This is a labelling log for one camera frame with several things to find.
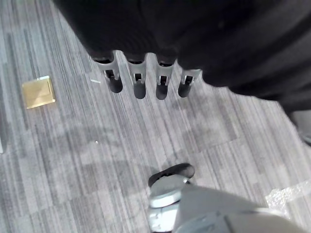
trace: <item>plastic wrap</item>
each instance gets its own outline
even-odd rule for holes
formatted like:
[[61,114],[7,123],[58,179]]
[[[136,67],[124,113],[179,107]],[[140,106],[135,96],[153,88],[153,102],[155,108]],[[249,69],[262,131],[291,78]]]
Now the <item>plastic wrap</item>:
[[274,189],[265,198],[269,208],[282,212],[286,218],[311,232],[311,180]]

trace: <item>black fabric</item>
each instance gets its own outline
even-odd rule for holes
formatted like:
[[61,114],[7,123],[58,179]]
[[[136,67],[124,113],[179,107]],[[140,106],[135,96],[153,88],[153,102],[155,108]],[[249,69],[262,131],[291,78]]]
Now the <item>black fabric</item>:
[[213,86],[311,109],[309,0],[54,0],[93,58],[154,52]]

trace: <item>black rubber part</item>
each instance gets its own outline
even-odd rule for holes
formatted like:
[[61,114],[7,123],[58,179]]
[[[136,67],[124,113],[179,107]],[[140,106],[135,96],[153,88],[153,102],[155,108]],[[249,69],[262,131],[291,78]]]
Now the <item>black rubber part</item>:
[[180,82],[179,87],[178,87],[178,94],[180,97],[184,98],[187,97],[189,92],[191,90],[191,86],[188,84],[182,84]]
[[113,93],[119,93],[123,90],[123,84],[122,84],[121,78],[119,78],[118,80],[109,79],[107,80],[107,84],[108,84],[110,91],[112,91]]
[[137,99],[143,99],[146,96],[146,84],[137,83],[134,84],[134,95]]
[[128,52],[123,52],[126,60],[132,64],[141,64],[145,61],[146,54],[140,53],[140,54],[131,54]]
[[157,180],[164,176],[171,176],[171,175],[181,175],[187,177],[188,179],[194,176],[195,169],[191,164],[182,163],[177,164],[168,169],[158,172],[152,175],[148,180],[148,186],[151,187]]
[[159,100],[164,100],[167,96],[168,86],[156,85],[155,95]]

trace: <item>floor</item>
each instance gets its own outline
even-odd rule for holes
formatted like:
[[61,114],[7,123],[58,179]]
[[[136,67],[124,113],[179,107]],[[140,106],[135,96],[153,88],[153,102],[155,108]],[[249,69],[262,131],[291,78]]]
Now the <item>floor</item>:
[[[1,233],[148,232],[148,177],[180,162],[195,166],[195,183],[263,205],[310,179],[311,149],[276,103],[201,80],[182,99],[177,66],[159,101],[147,59],[146,98],[135,99],[121,53],[125,87],[113,94],[51,2],[0,1]],[[26,110],[21,84],[46,75],[56,103]],[[310,214],[310,199],[297,201],[295,218]]]

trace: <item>gold square tile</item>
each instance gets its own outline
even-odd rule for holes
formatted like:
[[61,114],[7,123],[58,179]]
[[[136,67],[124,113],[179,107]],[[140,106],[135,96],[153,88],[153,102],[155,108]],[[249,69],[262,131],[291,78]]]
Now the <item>gold square tile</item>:
[[24,83],[22,89],[27,109],[56,101],[51,78],[49,76]]

